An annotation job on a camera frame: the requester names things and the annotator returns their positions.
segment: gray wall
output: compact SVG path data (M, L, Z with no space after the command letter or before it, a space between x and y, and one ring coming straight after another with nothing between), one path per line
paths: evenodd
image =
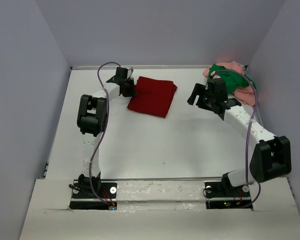
M0 240L19 239L70 69L34 0L0 0Z
M300 0L287 0L248 68L264 125L291 141L291 185L300 212Z
M71 66L249 63L284 0L36 0Z

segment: white platform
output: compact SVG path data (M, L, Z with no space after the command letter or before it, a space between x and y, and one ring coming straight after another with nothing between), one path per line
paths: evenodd
M128 98L120 96L111 102L107 134L100 147L103 179L220 177L244 166L245 140L216 114L187 104L195 83L206 81L203 70L134 71L135 79L145 76L171 80L178 89L165 119L129 111ZM114 69L102 70L101 78L106 81L114 73ZM99 89L96 70L72 71L47 179L79 176L83 154L76 122L80 97ZM245 108L252 112L250 106Z
M195 83L205 83L202 72L135 70L135 78L172 80L178 90L166 119L127 110L129 99L123 97L111 102L100 148L102 178L220 177L244 166L245 140L214 113L187 104ZM203 180L119 180L118 210L69 209L68 185L82 165L79 101L100 89L96 74L72 71L46 179L35 183L21 240L300 240L300 216L285 178L261 184L254 211L207 210ZM101 76L113 74L104 70ZM245 108L251 114L252 108ZM257 185L250 186L253 199L257 192Z
M121 202L116 211L70 210L71 182L36 181L20 240L300 240L300 216L285 178L262 184L254 211L207 210L199 184L184 183L181 186L187 187L188 193L197 193L193 195L196 202ZM177 192L180 189L175 184L170 187ZM140 184L120 187L125 185L125 181L118 181L118 196L122 199L153 198L153 192L147 193ZM162 187L154 184L152 190ZM257 191L256 185L250 187L252 197Z

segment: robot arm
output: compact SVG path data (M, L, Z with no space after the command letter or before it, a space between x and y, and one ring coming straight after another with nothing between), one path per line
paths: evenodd
M76 190L90 192L90 171L92 184L98 193L101 189L101 170L99 167L99 149L96 150L100 142L102 132L105 130L108 102L123 95L133 97L136 95L134 79L131 77L133 69L117 67L115 75L104 85L104 89L92 95L82 95L77 116L77 126L80 128L83 139L83 164L81 174L78 177Z
M112 82L107 82L104 85L104 88L107 90L108 95L109 95L109 102L111 100L113 100L114 98L118 97L120 95L120 86L117 85L116 83L112 83ZM91 96L91 100L95 99L96 101L101 100L99 102L99 109L102 109L102 114L104 114L104 110L106 109L106 105L107 105L107 101L106 101L106 92L105 90L99 90L97 92L95 92L94 94L92 94ZM95 112L95 119L99 118L102 119L103 115L101 114L97 114L97 106L96 108L93 108L96 112ZM99 129L98 131L95 132L85 132L82 133L82 139L83 139L83 165L82 165L82 170L81 170L81 174L85 177L89 177L89 166L90 166L90 161L92 161L92 166L91 166L91 176L97 178L98 175L100 174L100 167L99 167L99 149L97 149L93 159L91 160L91 156L94 153L96 146L98 144L98 142L100 141L101 135L104 130L104 122L102 123L103 126L98 126L98 124L96 125L97 128L95 128L95 130Z
M222 78L209 79L207 85L197 83L188 104L193 105L197 96L199 108L218 114L243 138L247 137L250 115L238 100L228 98L226 82ZM277 137L253 120L249 145L254 149L248 168L249 184L263 183L291 172L290 142L285 136ZM225 173L221 182L224 191L246 185L246 169Z

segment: folded red towel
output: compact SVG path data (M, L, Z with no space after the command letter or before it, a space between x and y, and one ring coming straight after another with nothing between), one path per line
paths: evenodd
M128 109L165 118L176 90L177 86L173 81L140 76L135 85L136 96L131 98Z

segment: black mounting plate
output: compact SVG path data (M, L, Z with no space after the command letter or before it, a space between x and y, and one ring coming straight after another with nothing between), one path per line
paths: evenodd
M250 198L250 191L243 191L242 187L236 187L231 190L225 191L221 181L205 181L204 182L204 195L207 199L213 198L233 198L235 195L239 197L239 191L243 198Z

